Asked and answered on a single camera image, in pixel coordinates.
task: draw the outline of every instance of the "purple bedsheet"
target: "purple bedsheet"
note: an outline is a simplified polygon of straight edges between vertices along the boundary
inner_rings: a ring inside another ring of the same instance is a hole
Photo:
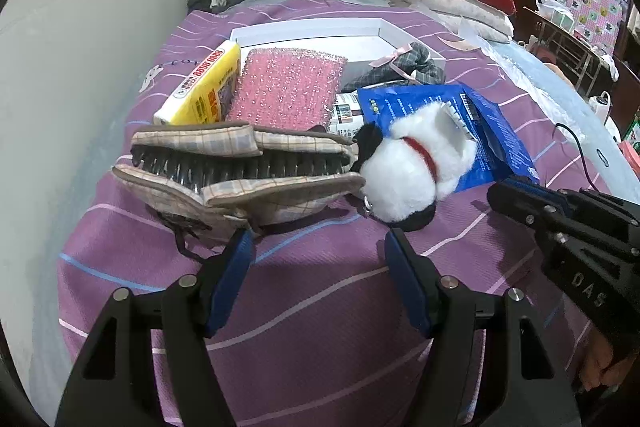
[[[443,26],[408,9],[328,0],[291,0],[224,15],[191,13],[162,47],[164,68],[130,113],[122,155],[139,124],[150,121],[195,61],[238,26],[322,17],[379,17],[425,42],[446,59],[448,82],[464,82],[500,105],[524,142],[543,184],[586,186],[577,149],[545,118],[529,95],[479,50],[459,51]],[[606,186],[593,166],[591,178]],[[453,194],[434,221],[408,234],[418,253],[471,289],[526,291],[545,324],[555,354],[569,372],[587,319],[540,272],[540,252],[524,227],[490,211],[487,185]],[[262,238],[231,318],[208,341],[210,357],[239,426],[396,426],[424,365],[424,339],[409,325],[383,260],[387,227],[365,219],[344,199],[321,214]],[[201,247],[194,249],[200,253]],[[175,250],[172,233],[111,174],[60,254],[60,324],[71,355],[119,286],[156,291],[198,269]],[[153,340],[159,392],[167,421],[180,425],[171,399],[162,338]]]

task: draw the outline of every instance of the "wall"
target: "wall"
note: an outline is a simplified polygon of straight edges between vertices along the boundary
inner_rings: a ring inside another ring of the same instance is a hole
[[[57,256],[117,157],[140,75],[186,1],[9,0],[0,13],[0,318],[49,422],[70,367]]]

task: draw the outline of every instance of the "red collar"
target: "red collar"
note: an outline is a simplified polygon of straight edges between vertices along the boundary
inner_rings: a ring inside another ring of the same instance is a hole
[[[438,167],[436,162],[433,161],[433,157],[429,154],[429,151],[425,149],[418,140],[411,138],[410,136],[403,136],[402,139],[404,142],[411,147],[415,152],[417,152],[422,159],[427,164],[429,171],[431,172],[431,176],[435,182],[438,181]]]

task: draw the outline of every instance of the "blue gripper pad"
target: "blue gripper pad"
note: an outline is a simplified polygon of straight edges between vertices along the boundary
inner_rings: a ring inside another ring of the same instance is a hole
[[[404,248],[393,232],[385,236],[385,260],[389,267],[391,279],[394,280],[396,290],[400,294],[402,304],[409,316],[411,325],[425,337],[431,336],[431,321],[427,315],[428,302],[413,267],[407,260],[407,255],[415,255],[413,249],[405,252]]]
[[[244,230],[234,245],[232,243],[227,245],[222,255],[225,253],[229,253],[230,258],[211,296],[211,313],[206,324],[207,333],[210,335],[215,334],[226,324],[249,265],[254,260],[255,245],[252,232]]]
[[[558,192],[556,192],[555,190],[550,190],[549,188],[541,187],[540,185],[534,185],[533,183],[518,180],[513,177],[507,178],[498,183],[503,183],[504,185],[510,185],[511,187],[519,188],[520,190],[529,192],[534,196],[543,198],[547,200],[549,204],[552,204],[556,208],[561,208],[565,216],[571,217],[572,211],[571,211],[571,208],[569,207],[569,204],[566,198],[562,194],[559,194]]]

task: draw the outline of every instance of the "yellow package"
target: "yellow package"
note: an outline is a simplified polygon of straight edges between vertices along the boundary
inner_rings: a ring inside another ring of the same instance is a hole
[[[196,125],[223,121],[239,73],[240,46],[225,41],[175,88],[154,114],[154,123]]]

